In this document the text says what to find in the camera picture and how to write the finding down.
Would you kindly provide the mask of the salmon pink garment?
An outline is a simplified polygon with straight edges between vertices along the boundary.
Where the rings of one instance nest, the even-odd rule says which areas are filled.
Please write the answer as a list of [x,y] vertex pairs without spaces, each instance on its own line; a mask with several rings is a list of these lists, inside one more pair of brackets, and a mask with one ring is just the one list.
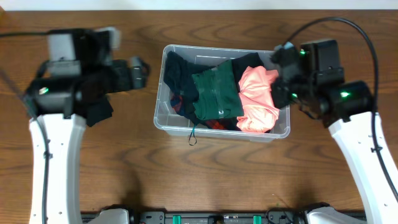
[[237,117],[237,127],[247,133],[266,133],[279,118],[274,106],[271,84],[278,78],[277,70],[263,66],[247,67],[239,81],[239,97],[244,115]]

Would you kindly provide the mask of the dark navy garment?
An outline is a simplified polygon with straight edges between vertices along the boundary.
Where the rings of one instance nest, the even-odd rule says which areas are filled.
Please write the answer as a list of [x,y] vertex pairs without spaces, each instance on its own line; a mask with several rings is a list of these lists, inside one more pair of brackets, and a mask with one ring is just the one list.
[[164,83],[167,84],[173,93],[170,105],[177,114],[189,119],[194,125],[200,124],[201,120],[195,115],[193,106],[193,103],[198,100],[198,90],[192,75],[211,68],[208,65],[197,65],[188,62],[173,51],[167,54]]

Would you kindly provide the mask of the black garment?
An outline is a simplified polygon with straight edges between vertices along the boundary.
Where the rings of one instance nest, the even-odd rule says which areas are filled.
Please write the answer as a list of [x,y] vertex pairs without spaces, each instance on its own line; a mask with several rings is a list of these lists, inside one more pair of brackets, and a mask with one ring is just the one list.
[[86,111],[86,125],[94,126],[105,119],[112,117],[113,107],[111,106],[108,97],[104,96],[97,102],[90,104]]
[[242,57],[232,59],[231,64],[234,75],[234,82],[238,92],[240,92],[239,81],[242,78],[242,75],[246,71],[246,69],[248,67],[255,68],[258,66],[264,66],[264,63],[258,53],[250,53]]

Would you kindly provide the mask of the dark green garment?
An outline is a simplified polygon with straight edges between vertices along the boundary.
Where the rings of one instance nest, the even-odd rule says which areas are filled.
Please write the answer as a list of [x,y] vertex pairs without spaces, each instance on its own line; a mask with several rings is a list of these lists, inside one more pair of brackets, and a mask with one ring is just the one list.
[[[234,82],[231,60],[193,74],[192,78],[198,90],[198,100],[193,103],[197,118],[230,119],[236,126],[235,130],[222,131],[239,131],[237,117],[243,115],[243,106]],[[193,124],[191,138],[195,137],[195,128],[199,125]]]

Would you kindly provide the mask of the red navy plaid shirt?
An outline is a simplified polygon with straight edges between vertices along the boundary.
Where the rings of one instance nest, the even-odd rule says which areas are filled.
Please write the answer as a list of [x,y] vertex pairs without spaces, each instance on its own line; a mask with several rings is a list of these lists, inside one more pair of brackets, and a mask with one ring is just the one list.
[[230,119],[198,119],[193,102],[182,95],[173,94],[170,99],[170,105],[178,115],[189,119],[194,125],[202,124],[209,129],[221,130],[235,130],[236,128]]

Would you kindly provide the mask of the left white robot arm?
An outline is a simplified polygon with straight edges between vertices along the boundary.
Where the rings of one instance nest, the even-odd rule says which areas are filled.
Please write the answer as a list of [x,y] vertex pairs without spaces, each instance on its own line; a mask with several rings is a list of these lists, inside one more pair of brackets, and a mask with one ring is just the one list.
[[49,59],[24,102],[34,152],[31,223],[81,223],[80,148],[86,128],[113,115],[108,96],[144,88],[150,67],[139,57],[113,59],[120,33],[59,29],[46,33]]

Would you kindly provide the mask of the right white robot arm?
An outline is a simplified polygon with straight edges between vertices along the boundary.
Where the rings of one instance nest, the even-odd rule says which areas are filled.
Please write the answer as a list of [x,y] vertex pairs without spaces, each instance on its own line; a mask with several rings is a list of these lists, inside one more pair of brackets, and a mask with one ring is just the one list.
[[296,104],[319,120],[342,151],[358,188],[368,223],[397,223],[397,167],[389,152],[376,99],[363,81],[346,82],[335,40],[296,49],[290,42],[270,57],[279,77],[271,85],[278,109]]

